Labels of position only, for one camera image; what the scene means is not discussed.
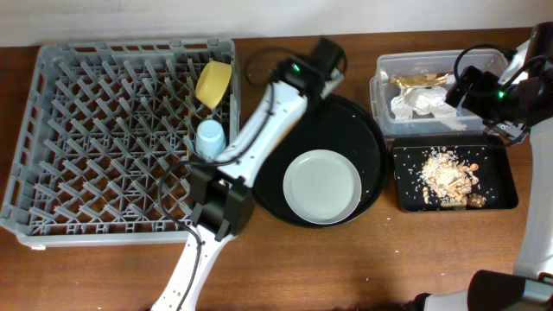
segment wall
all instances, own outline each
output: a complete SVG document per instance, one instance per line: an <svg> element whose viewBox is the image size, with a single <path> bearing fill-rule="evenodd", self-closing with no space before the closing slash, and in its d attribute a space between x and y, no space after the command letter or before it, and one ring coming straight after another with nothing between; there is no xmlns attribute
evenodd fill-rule
<svg viewBox="0 0 553 311"><path fill-rule="evenodd" d="M0 0L0 46L529 27L552 0Z"/></svg>

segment clear plastic container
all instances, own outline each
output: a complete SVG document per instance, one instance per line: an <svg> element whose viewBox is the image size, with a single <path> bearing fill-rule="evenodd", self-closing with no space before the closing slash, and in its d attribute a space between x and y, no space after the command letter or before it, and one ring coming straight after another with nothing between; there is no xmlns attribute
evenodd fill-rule
<svg viewBox="0 0 553 311"><path fill-rule="evenodd" d="M371 108L374 119L387 138L434 135L473 134L482 132L482 119L459 107L456 117L437 118L431 114L419 116L413 113L410 120L396 120L391 112L391 100L399 95L400 88L388 82L387 77L412 76L427 73L450 73L461 51L422 52L382 55L377 61L377 72L371 79ZM508 66L502 53L492 49L474 50L465 55L459 64L459 72L475 66L500 76Z"/></svg>

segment gray dish rack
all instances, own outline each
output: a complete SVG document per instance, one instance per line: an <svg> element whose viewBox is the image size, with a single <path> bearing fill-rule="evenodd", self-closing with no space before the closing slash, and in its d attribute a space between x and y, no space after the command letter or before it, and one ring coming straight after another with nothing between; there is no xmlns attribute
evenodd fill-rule
<svg viewBox="0 0 553 311"><path fill-rule="evenodd" d="M194 100L203 67L232 64L211 111ZM194 155L206 118L238 134L240 74L231 40L55 44L39 51L0 225L34 249L186 241L157 210L158 179ZM189 185L177 171L164 204L186 219Z"/></svg>

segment tray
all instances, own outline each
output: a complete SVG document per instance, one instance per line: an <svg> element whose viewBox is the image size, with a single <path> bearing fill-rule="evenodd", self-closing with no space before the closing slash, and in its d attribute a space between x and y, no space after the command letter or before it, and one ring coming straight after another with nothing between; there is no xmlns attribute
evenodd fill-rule
<svg viewBox="0 0 553 311"><path fill-rule="evenodd" d="M210 60L232 64L214 111L194 101ZM194 152L194 128L219 120L238 134L240 74L230 40L90 42L42 47L4 195L0 225L22 244L182 242L157 211L157 180ZM184 219L184 169L163 189Z"/></svg>
<svg viewBox="0 0 553 311"><path fill-rule="evenodd" d="M332 150L345 156L361 178L361 199L356 209L331 225L316 225L300 218L284 198L286 169L299 155L315 149ZM330 95L270 154L257 175L254 195L267 211L292 225L325 228L345 224L377 200L386 183L388 160L384 137L369 114L345 98Z"/></svg>
<svg viewBox="0 0 553 311"><path fill-rule="evenodd" d="M459 159L479 165L474 172L480 179L480 188L473 186L473 194L486 197L482 208L467 206L467 210L504 210L518 205L517 189L512 179L511 166L505 149L492 148L502 144L495 136L421 136L398 138L391 146L394 164L394 177L397 185L397 197L400 209L404 212L453 211L453 208L440 206L437 198L430 196L430 204L423 199L422 183L416 172L420 171L427 160L425 150L443 148L454 151Z"/></svg>

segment wooden surface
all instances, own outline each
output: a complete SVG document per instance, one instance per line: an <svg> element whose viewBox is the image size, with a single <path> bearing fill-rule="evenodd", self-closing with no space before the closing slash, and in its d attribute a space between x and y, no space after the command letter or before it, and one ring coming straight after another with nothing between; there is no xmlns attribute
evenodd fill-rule
<svg viewBox="0 0 553 311"><path fill-rule="evenodd" d="M381 54L462 49L487 42L515 48L529 29L333 36L349 71L337 93L369 109L369 79ZM265 46L308 52L315 37L236 41L244 60ZM0 49L0 188L16 146L37 48ZM263 77L270 60L256 64ZM242 85L243 120L261 91ZM201 292L200 310L330 310L405 302L422 292L464 289L481 269L511 272L524 235L531 186L528 142L509 149L520 203L511 211L402 213L388 186L350 224L309 230L261 206L220 254ZM32 251L0 229L3 310L144 310L163 291L182 244Z"/></svg>

